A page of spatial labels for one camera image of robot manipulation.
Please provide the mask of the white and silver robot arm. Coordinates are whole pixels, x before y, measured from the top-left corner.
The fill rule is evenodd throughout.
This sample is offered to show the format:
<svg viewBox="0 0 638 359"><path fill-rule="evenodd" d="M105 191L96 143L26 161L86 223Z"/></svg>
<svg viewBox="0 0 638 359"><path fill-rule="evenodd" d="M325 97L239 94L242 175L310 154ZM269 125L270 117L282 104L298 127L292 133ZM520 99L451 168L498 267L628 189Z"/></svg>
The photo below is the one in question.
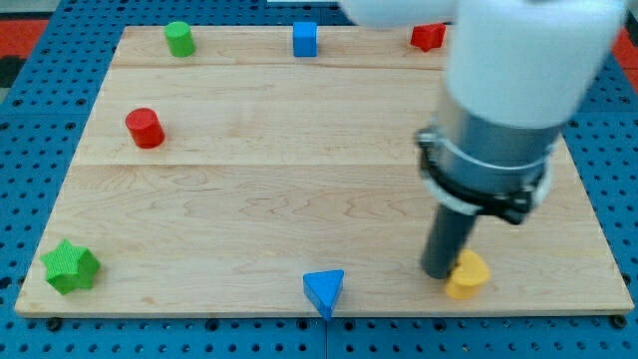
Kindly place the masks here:
<svg viewBox="0 0 638 359"><path fill-rule="evenodd" d="M440 102L418 133L442 222L520 223L549 191L555 141L602 65L623 1L344 1L355 24L451 22Z"/></svg>

